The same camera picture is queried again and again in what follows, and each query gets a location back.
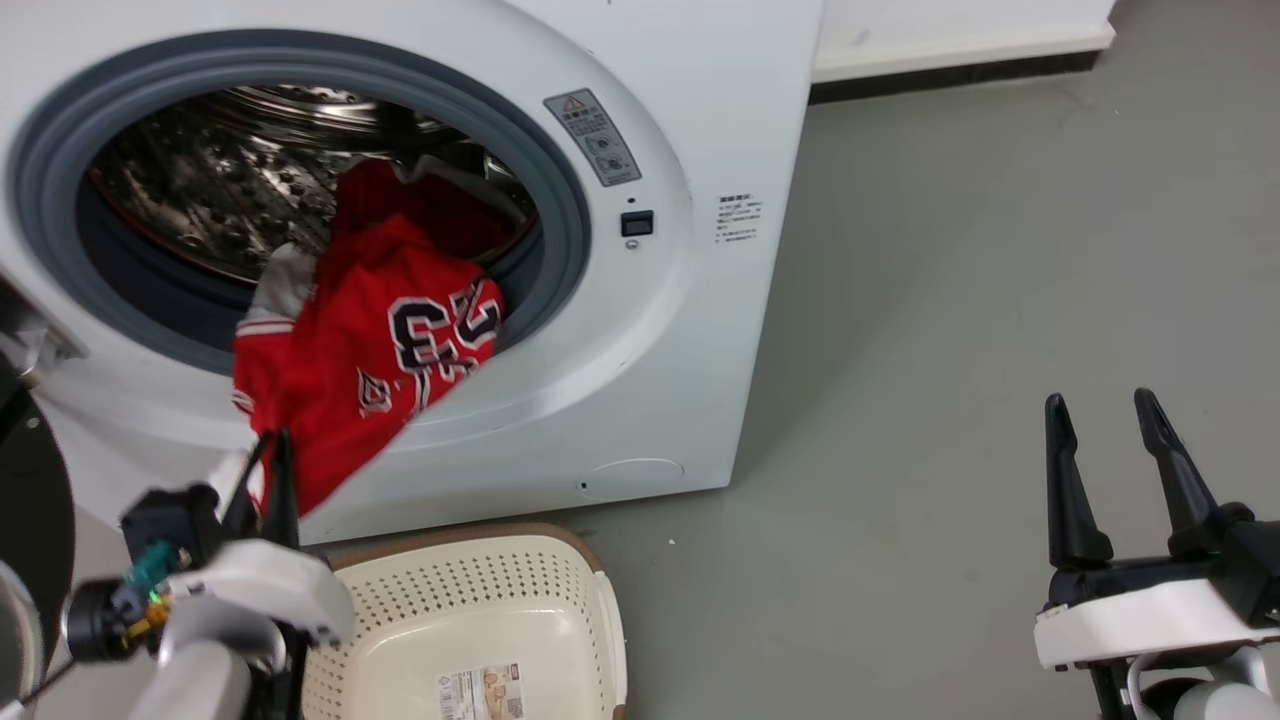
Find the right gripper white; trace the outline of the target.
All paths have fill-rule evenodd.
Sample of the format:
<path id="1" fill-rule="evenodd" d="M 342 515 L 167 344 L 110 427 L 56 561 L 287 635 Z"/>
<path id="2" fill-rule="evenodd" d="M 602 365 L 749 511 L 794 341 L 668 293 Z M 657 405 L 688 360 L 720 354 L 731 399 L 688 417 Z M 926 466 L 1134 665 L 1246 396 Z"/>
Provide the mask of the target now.
<path id="1" fill-rule="evenodd" d="M 1042 667 L 1277 642 L 1277 523 L 1236 515 L 1219 550 L 1219 503 L 1164 406 L 1146 387 L 1133 401 L 1143 446 L 1157 464 L 1174 559 L 1108 565 L 1114 547 L 1094 521 L 1068 405 L 1061 393 L 1048 396 L 1046 503 L 1057 571 L 1034 625 Z"/>

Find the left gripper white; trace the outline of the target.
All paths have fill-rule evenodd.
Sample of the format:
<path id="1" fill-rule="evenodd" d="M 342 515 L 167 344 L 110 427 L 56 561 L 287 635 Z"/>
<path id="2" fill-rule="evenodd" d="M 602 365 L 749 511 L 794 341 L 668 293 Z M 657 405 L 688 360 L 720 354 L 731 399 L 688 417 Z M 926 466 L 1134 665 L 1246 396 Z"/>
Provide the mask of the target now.
<path id="1" fill-rule="evenodd" d="M 212 643 L 230 651 L 283 651 L 285 629 L 300 633 L 311 646 L 351 642 L 355 603 L 349 589 L 326 562 L 298 551 L 291 433 L 280 429 L 273 437 L 260 436 L 251 451 L 230 457 L 241 462 L 233 486 L 220 493 L 227 501 L 220 519 L 224 537 L 232 542 L 204 568 L 168 579 L 172 602 L 160 648 L 182 651 Z M 266 480 L 264 539 L 246 539 L 257 534 L 261 519 L 255 479 Z"/>

